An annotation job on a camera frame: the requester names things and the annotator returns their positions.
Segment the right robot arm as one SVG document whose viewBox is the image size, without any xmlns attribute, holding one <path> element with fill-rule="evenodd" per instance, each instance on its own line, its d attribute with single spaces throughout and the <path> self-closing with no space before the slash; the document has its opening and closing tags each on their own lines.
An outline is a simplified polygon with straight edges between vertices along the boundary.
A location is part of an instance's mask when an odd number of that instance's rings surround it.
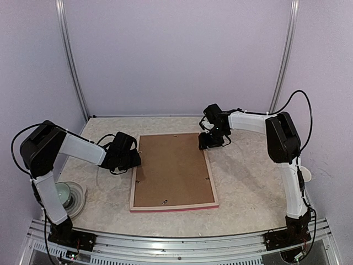
<svg viewBox="0 0 353 265">
<path fill-rule="evenodd" d="M 232 141 L 232 130 L 246 130 L 266 136 L 267 151 L 277 164 L 286 197 L 286 227 L 264 235 L 267 250 L 290 247 L 314 241 L 309 231 L 312 208 L 309 206 L 301 171 L 301 140 L 287 112 L 254 114 L 241 109 L 222 111 L 217 104 L 203 111 L 199 122 L 199 149 L 225 147 Z"/>
</svg>

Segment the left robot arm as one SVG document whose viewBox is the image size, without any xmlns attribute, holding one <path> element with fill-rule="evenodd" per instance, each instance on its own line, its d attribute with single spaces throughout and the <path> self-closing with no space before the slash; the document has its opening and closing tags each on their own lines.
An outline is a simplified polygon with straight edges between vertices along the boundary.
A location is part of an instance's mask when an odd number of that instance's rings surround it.
<svg viewBox="0 0 353 265">
<path fill-rule="evenodd" d="M 21 143 L 19 151 L 31 180 L 35 197 L 45 220 L 50 223 L 48 240 L 60 245 L 93 245 L 95 235 L 73 229 L 72 220 L 60 202 L 54 181 L 54 164 L 59 154 L 67 155 L 107 169 L 125 173 L 141 165 L 137 140 L 117 132 L 113 141 L 103 146 L 70 132 L 49 120 L 30 126 L 33 132 Z"/>
</svg>

